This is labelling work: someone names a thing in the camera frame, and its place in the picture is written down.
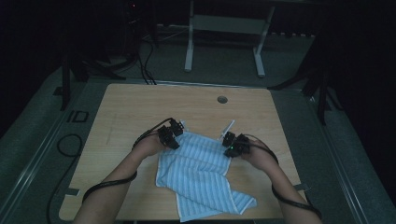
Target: black cable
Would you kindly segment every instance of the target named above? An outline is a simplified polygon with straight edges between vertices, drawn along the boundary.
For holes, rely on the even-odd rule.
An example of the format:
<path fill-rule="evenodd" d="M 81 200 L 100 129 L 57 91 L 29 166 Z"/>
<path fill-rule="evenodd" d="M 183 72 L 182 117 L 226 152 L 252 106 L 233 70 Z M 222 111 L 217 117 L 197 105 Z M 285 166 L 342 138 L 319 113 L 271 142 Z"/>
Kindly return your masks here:
<path fill-rule="evenodd" d="M 164 121 L 162 121 L 161 123 L 155 125 L 153 128 L 151 128 L 150 130 L 147 130 L 146 132 L 144 132 L 142 135 L 140 135 L 140 137 L 137 138 L 137 140 L 134 142 L 134 145 L 132 147 L 132 149 L 134 149 L 134 147 L 144 138 L 152 136 L 156 133 L 151 133 L 152 131 L 154 131 L 154 129 L 158 128 L 160 125 L 164 124 L 166 121 L 171 120 L 172 118 L 169 119 L 165 119 Z M 102 182 L 100 184 L 97 184 L 95 186 L 90 187 L 84 194 L 83 198 L 82 198 L 82 202 L 84 203 L 84 201 L 88 198 L 88 196 L 90 196 L 94 191 L 98 190 L 98 189 L 102 189 L 102 188 L 107 188 L 107 187 L 111 187 L 111 186 L 116 186 L 116 185 L 121 185 L 121 184 L 126 184 L 128 182 L 133 181 L 135 178 L 137 177 L 137 171 L 134 172 L 134 174 L 131 177 L 125 178 L 125 179 L 120 179 L 120 180 L 112 180 L 112 181 L 107 181 L 107 182 Z"/>
<path fill-rule="evenodd" d="M 74 154 L 74 155 L 67 154 L 67 153 L 65 153 L 65 152 L 63 152 L 63 151 L 61 150 L 61 142 L 62 142 L 65 138 L 71 137 L 71 136 L 76 137 L 76 138 L 78 139 L 78 142 L 79 142 L 79 145 L 78 145 L 78 153 L 76 153 L 76 154 Z M 54 189 L 53 192 L 51 193 L 51 196 L 49 197 L 49 201 L 47 202 L 47 222 L 48 222 L 49 224 L 51 223 L 51 220 L 50 220 L 50 206 L 51 206 L 53 197 L 55 196 L 55 194 L 58 193 L 59 188 L 60 188 L 62 182 L 64 181 L 64 178 L 65 178 L 66 175 L 69 173 L 69 171 L 70 171 L 70 169 L 73 167 L 73 165 L 76 163 L 76 160 L 78 159 L 78 157 L 81 155 L 81 152 L 82 152 L 82 139 L 81 139 L 81 137 L 80 137 L 79 135 L 77 135 L 77 134 L 75 134 L 75 133 L 70 133 L 70 134 L 67 134 L 67 135 L 63 136 L 61 139 L 59 139 L 59 141 L 58 141 L 56 147 L 57 147 L 58 151 L 59 151 L 62 155 L 66 156 L 66 157 L 72 157 L 72 158 L 74 158 L 74 159 L 73 159 L 73 161 L 70 163 L 69 167 L 67 167 L 66 171 L 65 171 L 64 174 L 62 175 L 62 177 L 61 177 L 61 179 L 59 180 L 58 184 L 56 185 L 55 189 Z"/>
<path fill-rule="evenodd" d="M 164 121 L 162 121 L 162 122 L 160 122 L 159 124 L 155 125 L 153 128 L 151 128 L 151 129 L 145 131 L 144 133 L 142 133 L 142 135 L 140 135 L 140 136 L 136 139 L 136 141 L 134 142 L 134 145 L 132 146 L 132 148 L 134 148 L 143 138 L 146 138 L 146 137 L 149 137 L 150 135 L 152 135 L 152 134 L 150 134 L 150 133 L 151 133 L 152 131 L 154 131 L 154 129 L 160 127 L 160 126 L 161 126 L 162 124 L 164 124 L 166 121 L 169 121 L 169 120 L 171 120 L 171 119 L 172 119 L 172 118 L 165 119 Z"/>
<path fill-rule="evenodd" d="M 154 51 L 154 47 L 152 46 L 151 42 L 142 39 L 142 42 L 148 43 L 150 45 L 150 52 L 148 54 L 147 59 L 145 60 L 145 63 L 143 64 L 142 58 L 140 57 L 140 54 L 137 55 L 137 59 L 140 63 L 140 72 L 142 74 L 142 78 L 146 81 L 146 83 L 149 85 L 148 80 L 151 85 L 157 85 L 154 77 L 150 73 L 150 71 L 147 69 L 148 63 L 149 63 L 149 58 L 151 57 L 152 52 Z"/>
<path fill-rule="evenodd" d="M 254 135 L 244 134 L 244 136 L 253 137 L 253 138 L 255 138 L 256 140 L 260 141 L 262 144 L 265 145 L 265 143 L 261 139 L 259 139 L 258 137 L 254 136 Z M 235 142 L 235 143 L 236 144 L 240 144 L 240 145 L 245 145 L 245 146 L 250 146 L 250 147 L 257 147 L 259 149 L 262 149 L 262 150 L 266 151 L 267 153 L 269 153 L 274 158 L 276 163 L 279 164 L 279 161 L 278 161 L 275 153 L 267 145 L 265 145 L 265 147 L 261 147 L 261 146 L 257 146 L 255 144 L 250 144 L 250 143 L 246 143 L 246 142 L 239 142 L 238 141 L 238 142 Z M 272 192 L 274 193 L 274 196 L 278 200 L 280 200 L 282 203 L 286 203 L 286 204 L 289 204 L 291 206 L 295 206 L 295 207 L 298 207 L 298 208 L 302 208 L 302 209 L 314 212 L 320 219 L 322 218 L 322 214 L 320 213 L 320 211 L 316 207 L 314 207 L 312 204 L 297 203 L 295 201 L 286 199 L 286 198 L 282 197 L 278 192 L 276 192 L 274 186 L 271 186 L 271 188 L 272 188 Z"/>
<path fill-rule="evenodd" d="M 85 192 L 85 194 L 84 194 L 84 196 L 82 198 L 82 202 L 84 203 L 84 201 L 88 198 L 88 196 L 90 196 L 94 191 L 96 191 L 98 189 L 107 188 L 107 187 L 116 186 L 116 185 L 121 185 L 121 184 L 126 184 L 128 182 L 133 181 L 136 177 L 137 177 L 137 171 L 134 172 L 134 174 L 131 177 L 128 177 L 128 178 L 125 178 L 125 179 L 111 180 L 111 181 L 102 182 L 100 184 L 97 184 L 97 185 L 89 188 Z"/>
<path fill-rule="evenodd" d="M 271 186 L 271 189 L 272 189 L 272 192 L 274 193 L 274 196 L 278 200 L 280 200 L 282 203 L 286 203 L 286 204 L 289 204 L 294 207 L 298 207 L 298 208 L 302 208 L 302 209 L 314 212 L 315 214 L 317 214 L 319 219 L 322 218 L 320 211 L 316 207 L 312 206 L 311 204 L 297 203 L 297 202 L 291 201 L 289 199 L 285 199 L 278 192 L 276 192 L 276 190 L 274 189 L 274 186 Z"/>

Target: dark background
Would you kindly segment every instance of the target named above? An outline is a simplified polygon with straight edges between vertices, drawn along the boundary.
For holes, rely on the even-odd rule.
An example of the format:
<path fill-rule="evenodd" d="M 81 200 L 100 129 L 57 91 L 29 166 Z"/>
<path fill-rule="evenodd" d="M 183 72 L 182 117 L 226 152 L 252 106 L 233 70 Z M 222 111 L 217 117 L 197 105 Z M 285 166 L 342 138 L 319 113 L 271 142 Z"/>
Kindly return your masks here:
<path fill-rule="evenodd" d="M 207 14 L 261 17 L 267 10 L 260 1 L 251 1 L 251 8 L 244 11 L 236 1 L 228 10 L 222 10 L 224 1 L 201 2 L 196 9 Z M 306 59 L 312 66 L 328 63 L 332 68 L 330 84 L 395 202 L 396 179 L 391 172 L 396 170 L 396 3 L 309 2 L 317 4 L 277 3 L 270 31 L 273 35 L 317 36 L 316 48 Z M 0 2 L 0 136 L 44 79 L 61 65 L 65 43 L 71 41 L 90 57 L 106 59 L 105 44 L 124 29 L 124 4 L 109 0 Z M 186 25 L 188 12 L 189 2 L 185 0 L 155 4 L 158 23 Z"/>

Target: striped cloth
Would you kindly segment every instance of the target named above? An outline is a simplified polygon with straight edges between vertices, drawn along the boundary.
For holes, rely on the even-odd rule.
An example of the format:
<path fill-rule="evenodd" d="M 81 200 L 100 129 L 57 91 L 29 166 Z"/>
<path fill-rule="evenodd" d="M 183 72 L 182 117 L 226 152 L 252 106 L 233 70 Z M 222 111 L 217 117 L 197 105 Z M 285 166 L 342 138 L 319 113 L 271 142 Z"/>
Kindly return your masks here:
<path fill-rule="evenodd" d="M 180 221 L 220 213 L 242 215 L 256 206 L 249 195 L 230 189 L 225 177 L 231 159 L 221 142 L 195 133 L 177 137 L 180 148 L 160 154 L 156 185 L 177 194 Z"/>

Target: table top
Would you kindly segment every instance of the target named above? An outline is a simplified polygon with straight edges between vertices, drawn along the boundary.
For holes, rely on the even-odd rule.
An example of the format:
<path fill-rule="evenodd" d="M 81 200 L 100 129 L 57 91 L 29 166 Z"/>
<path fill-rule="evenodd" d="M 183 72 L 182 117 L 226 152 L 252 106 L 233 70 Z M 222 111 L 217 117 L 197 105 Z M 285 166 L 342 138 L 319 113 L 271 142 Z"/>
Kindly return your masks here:
<path fill-rule="evenodd" d="M 226 104 L 218 98 L 227 98 Z M 70 183 L 78 196 L 65 195 L 60 218 L 72 220 L 85 191 L 100 183 L 130 152 L 135 139 L 164 119 L 185 120 L 188 131 L 218 139 L 234 119 L 231 132 L 257 136 L 271 148 L 292 184 L 299 184 L 290 149 L 271 92 L 265 89 L 110 84 Z M 117 219 L 179 219 L 176 194 L 155 186 L 158 155 L 138 168 Z M 252 195 L 258 206 L 243 215 L 221 214 L 208 219 L 282 217 L 269 178 L 240 158 L 234 158 L 226 175 L 231 189 Z"/>

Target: metal frame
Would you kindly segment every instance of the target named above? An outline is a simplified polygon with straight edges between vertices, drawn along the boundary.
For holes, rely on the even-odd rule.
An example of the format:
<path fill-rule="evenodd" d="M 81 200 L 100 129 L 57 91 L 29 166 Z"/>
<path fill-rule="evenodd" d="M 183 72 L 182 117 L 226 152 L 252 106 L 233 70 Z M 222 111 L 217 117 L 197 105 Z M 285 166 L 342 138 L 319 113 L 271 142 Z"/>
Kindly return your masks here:
<path fill-rule="evenodd" d="M 260 35 L 260 42 L 253 48 L 254 61 L 256 63 L 257 75 L 264 77 L 264 66 L 262 65 L 262 46 L 274 15 L 275 7 L 271 7 L 266 20 L 241 19 L 229 17 L 216 17 L 206 15 L 194 15 L 194 1 L 190 0 L 189 21 L 189 44 L 187 46 L 186 62 L 184 71 L 192 70 L 192 58 L 194 52 L 193 32 L 194 30 L 219 31 L 241 34 Z"/>

